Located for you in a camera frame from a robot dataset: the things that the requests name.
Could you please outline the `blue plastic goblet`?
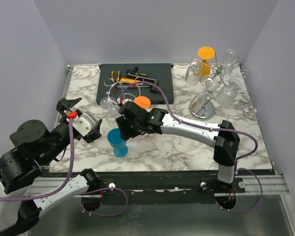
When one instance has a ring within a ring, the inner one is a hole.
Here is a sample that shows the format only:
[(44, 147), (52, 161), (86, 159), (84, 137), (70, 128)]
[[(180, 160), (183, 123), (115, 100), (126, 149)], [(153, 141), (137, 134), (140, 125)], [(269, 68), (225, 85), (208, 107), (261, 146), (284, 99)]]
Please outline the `blue plastic goblet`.
[(109, 131), (107, 139), (109, 144), (113, 148), (113, 153), (116, 157), (125, 157), (128, 154), (126, 141), (121, 138), (121, 133), (118, 128)]

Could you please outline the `orange plastic goblet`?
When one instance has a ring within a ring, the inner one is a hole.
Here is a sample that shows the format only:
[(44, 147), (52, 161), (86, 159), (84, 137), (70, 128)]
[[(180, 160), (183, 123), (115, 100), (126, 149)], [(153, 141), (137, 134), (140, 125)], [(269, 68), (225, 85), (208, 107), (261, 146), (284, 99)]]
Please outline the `orange plastic goblet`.
[(148, 109), (151, 106), (151, 101), (146, 96), (138, 96), (134, 99), (134, 103), (144, 109)]

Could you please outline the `clear stemmed glass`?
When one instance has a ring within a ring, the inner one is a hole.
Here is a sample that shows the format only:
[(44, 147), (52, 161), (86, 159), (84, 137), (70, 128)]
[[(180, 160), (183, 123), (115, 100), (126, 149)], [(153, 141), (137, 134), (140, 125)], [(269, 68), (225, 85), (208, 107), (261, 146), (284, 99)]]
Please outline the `clear stemmed glass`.
[(104, 97), (100, 101), (101, 109), (106, 111), (105, 119), (108, 121), (115, 121), (119, 117), (119, 106), (116, 100), (112, 97)]

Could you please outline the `tall chrome glass rack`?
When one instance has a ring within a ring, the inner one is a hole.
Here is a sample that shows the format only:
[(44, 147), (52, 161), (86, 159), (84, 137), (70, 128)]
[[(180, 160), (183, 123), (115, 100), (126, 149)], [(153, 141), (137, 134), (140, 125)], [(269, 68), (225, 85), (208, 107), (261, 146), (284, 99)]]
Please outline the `tall chrome glass rack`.
[(190, 62), (185, 80), (188, 85), (200, 84), (203, 91), (197, 94), (188, 106), (190, 115), (198, 120), (208, 120), (215, 113), (212, 103), (214, 92), (223, 86), (217, 94), (216, 102), (220, 106), (229, 106), (233, 103), (237, 92), (242, 88), (239, 76), (233, 75), (232, 71), (237, 65), (238, 54), (234, 50), (227, 50), (216, 65), (211, 65), (209, 60), (216, 57), (216, 52), (211, 47), (201, 47), (198, 50), (200, 59)]

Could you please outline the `yellow plastic goblet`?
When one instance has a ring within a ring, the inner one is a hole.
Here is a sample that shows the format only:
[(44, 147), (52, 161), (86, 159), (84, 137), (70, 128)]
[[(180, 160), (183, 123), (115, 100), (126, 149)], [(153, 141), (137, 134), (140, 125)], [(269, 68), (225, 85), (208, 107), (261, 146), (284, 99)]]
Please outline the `yellow plastic goblet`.
[(212, 47), (204, 46), (198, 50), (198, 56), (201, 59), (202, 77), (209, 75), (211, 71), (209, 60), (215, 57), (215, 50)]

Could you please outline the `ribbed clear wine glass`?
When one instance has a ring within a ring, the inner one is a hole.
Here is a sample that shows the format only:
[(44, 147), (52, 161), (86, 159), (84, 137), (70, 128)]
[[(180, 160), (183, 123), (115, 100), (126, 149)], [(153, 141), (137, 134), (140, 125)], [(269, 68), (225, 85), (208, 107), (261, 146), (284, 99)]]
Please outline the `ribbed clear wine glass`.
[(233, 68), (237, 63), (237, 60), (238, 54), (235, 50), (229, 49), (224, 52), (224, 57), (221, 61), (225, 75), (231, 75)]

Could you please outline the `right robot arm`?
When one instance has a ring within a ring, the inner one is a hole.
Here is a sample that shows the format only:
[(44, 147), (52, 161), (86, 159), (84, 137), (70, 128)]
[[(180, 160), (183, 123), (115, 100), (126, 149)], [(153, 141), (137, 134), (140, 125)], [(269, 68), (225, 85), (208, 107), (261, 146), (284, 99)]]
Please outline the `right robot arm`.
[(146, 133), (168, 134), (185, 137), (214, 148), (213, 160), (218, 164), (217, 189), (223, 193), (233, 189), (240, 138), (231, 122), (200, 122), (160, 108), (147, 111), (131, 101), (122, 105), (118, 113), (116, 123), (125, 141)]

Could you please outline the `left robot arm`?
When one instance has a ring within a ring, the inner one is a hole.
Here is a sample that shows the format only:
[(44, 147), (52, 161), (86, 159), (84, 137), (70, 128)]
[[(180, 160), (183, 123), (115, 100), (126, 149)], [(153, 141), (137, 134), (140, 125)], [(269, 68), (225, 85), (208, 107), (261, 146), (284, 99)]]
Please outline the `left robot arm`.
[(47, 211), (76, 195), (94, 194), (100, 178), (93, 169), (84, 169), (76, 177), (67, 175), (57, 189), (31, 196), (33, 182), (74, 140), (91, 143), (101, 137), (101, 119), (89, 112), (72, 111), (79, 99), (62, 98), (56, 110), (59, 124), (48, 130), (36, 119), (22, 123), (10, 135), (14, 148), (0, 158), (0, 236), (17, 236), (32, 229)]

